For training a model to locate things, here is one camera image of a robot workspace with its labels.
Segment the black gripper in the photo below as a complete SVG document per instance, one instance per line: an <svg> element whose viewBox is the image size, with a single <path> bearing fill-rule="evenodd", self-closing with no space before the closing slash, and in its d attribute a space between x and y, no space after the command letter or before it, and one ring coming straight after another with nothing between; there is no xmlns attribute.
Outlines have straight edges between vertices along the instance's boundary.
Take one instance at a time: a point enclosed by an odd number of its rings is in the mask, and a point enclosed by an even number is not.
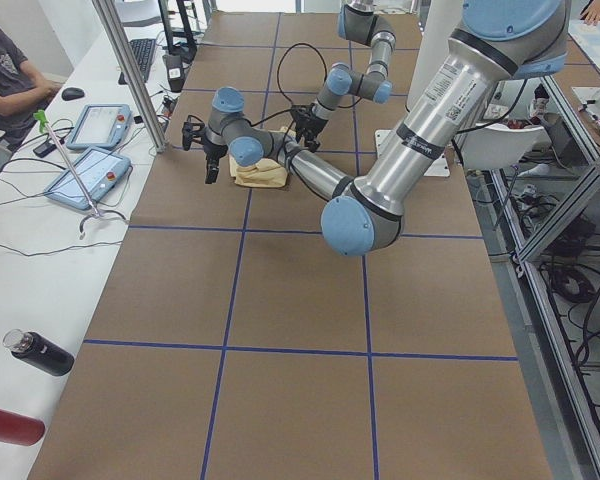
<svg viewBox="0 0 600 480"><path fill-rule="evenodd" d="M293 105L290 113L295 122L295 141L303 141L310 152L316 152L320 148L318 136L326 126L326 121L314 112L314 104Z"/></svg>
<svg viewBox="0 0 600 480"><path fill-rule="evenodd" d="M220 171L220 158L228 153L224 140L206 126L204 121L196 115L189 114L183 122L182 148L189 151L193 143L203 147L206 157L205 183L214 184Z"/></svg>

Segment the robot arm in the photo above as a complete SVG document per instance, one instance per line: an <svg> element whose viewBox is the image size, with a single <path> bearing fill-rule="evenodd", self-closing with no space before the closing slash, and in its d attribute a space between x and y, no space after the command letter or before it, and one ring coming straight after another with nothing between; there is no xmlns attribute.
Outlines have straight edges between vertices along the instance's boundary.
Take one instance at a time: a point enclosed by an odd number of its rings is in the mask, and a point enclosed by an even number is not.
<svg viewBox="0 0 600 480"><path fill-rule="evenodd" d="M338 16L338 35L370 48L368 66L364 72L338 62L332 65L316 99L309 105L294 107L296 141L315 152L320 147L319 134L343 97L384 104L392 93L388 80L391 56L395 49L395 32L391 24L374 12L371 1L346 1Z"/></svg>
<svg viewBox="0 0 600 480"><path fill-rule="evenodd" d="M370 47L366 72L335 64L314 102L295 112L293 133L257 128L244 115L242 94L223 87L207 122L195 116L184 122L182 143L203 147L208 183L217 179L224 156L243 167L276 161L324 199L321 229L328 245L362 256L398 238L406 196L454 136L473 124L499 82L550 75L564 66L569 17L566 1L465 2L446 59L363 176L350 177L319 158L316 137L344 96L383 103L391 94L387 74L395 34L369 1L346 3L338 23L343 39Z"/></svg>

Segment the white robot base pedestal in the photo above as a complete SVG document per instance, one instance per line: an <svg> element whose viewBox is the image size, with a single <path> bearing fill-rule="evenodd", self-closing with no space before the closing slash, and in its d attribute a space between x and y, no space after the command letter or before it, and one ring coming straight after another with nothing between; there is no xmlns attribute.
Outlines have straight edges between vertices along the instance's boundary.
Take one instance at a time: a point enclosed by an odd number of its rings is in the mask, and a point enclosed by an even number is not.
<svg viewBox="0 0 600 480"><path fill-rule="evenodd" d="M462 18L460 1L433 1L424 28L414 76L407 98L409 115L389 134L368 174L374 182L401 177L417 179L442 155L450 138L445 111L462 87L464 66L449 37Z"/></svg>

